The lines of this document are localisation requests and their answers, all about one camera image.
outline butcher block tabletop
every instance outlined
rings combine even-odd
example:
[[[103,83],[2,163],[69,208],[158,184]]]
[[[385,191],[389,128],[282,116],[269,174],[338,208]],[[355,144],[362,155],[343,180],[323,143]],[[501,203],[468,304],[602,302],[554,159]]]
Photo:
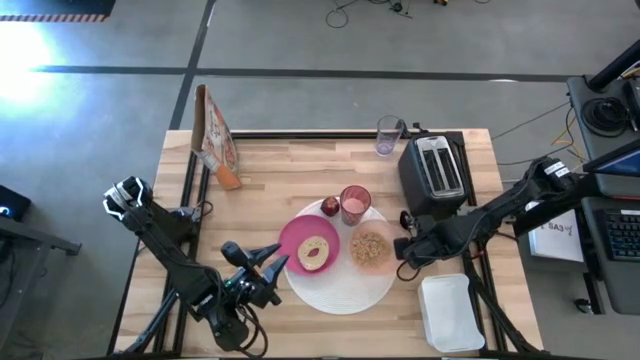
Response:
[[[500,174],[487,129],[462,129],[476,200],[485,204],[502,192]],[[190,154],[191,131],[168,131],[154,183],[155,200],[178,207]],[[207,200],[213,212],[203,219],[197,261],[220,271],[223,278],[235,272],[220,253],[225,241],[244,248],[276,243],[280,230],[310,203],[339,195],[348,185],[364,186],[375,207],[398,226],[406,209],[397,163],[406,140],[386,158],[376,155],[374,139],[238,139],[241,189],[225,191],[215,176],[209,179]],[[195,204],[202,165],[194,176],[191,204]],[[496,236],[488,252],[500,306],[534,346],[542,348],[538,324],[522,269],[517,244]],[[440,353],[425,338],[417,288],[425,276],[462,273],[462,260],[437,261],[422,269],[411,282],[394,281],[375,306],[354,315],[329,315],[305,304],[282,274],[278,281],[279,306],[257,309],[269,336],[267,357],[428,357]],[[115,350],[134,342],[157,311],[166,271],[148,251],[135,261],[129,291],[117,334]],[[489,349],[495,349],[488,311],[482,306]],[[174,334],[175,313],[170,317],[166,345]],[[262,341],[250,349],[260,353]],[[208,323],[188,317],[183,356],[233,357],[213,339]]]

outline toaster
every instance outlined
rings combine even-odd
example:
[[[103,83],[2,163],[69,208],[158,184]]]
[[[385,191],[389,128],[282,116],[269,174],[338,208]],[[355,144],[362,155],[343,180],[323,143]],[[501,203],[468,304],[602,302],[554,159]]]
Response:
[[[411,215],[447,218],[467,200],[458,154],[446,135],[422,134],[409,140],[398,171]]]

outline keyboard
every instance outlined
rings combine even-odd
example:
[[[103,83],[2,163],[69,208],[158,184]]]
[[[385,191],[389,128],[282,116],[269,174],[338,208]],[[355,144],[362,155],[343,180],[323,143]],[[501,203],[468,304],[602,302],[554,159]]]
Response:
[[[605,246],[612,260],[640,262],[640,211],[604,210]]]

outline pink cup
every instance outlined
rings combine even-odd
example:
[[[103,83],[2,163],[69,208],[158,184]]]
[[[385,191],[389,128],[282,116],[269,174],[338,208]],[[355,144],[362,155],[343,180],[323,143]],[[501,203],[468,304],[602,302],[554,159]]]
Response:
[[[349,226],[358,224],[370,206],[371,194],[362,186],[347,186],[340,194],[342,222]]]

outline concrete floor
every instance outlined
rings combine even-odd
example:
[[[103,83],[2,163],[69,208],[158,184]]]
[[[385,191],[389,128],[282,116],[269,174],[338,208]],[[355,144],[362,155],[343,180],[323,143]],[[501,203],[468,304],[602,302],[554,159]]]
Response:
[[[84,244],[77,258],[51,257],[16,344],[43,349],[46,359],[104,355],[135,239],[103,213],[101,196],[128,175],[153,181],[184,77],[19,68],[187,67],[205,4],[127,0],[102,24],[0,23],[2,48],[23,46],[0,59],[0,183],[34,201],[31,225]],[[598,71],[640,34],[632,0],[451,0],[447,7],[415,0],[413,20],[363,0],[346,9],[350,22],[340,30],[324,23],[331,8],[324,0],[219,0],[198,66],[571,75]],[[196,76],[192,86],[200,83],[234,129],[372,128],[395,114],[429,128],[497,134],[567,101],[561,82]],[[180,128],[191,126],[192,99]],[[553,149],[566,110],[496,140],[498,160]],[[577,165],[566,152],[559,156]],[[516,179],[525,167],[500,171]],[[637,358],[640,344],[628,334],[640,331],[640,318],[581,315],[570,303],[585,292],[579,274],[529,261],[525,268],[548,350]]]

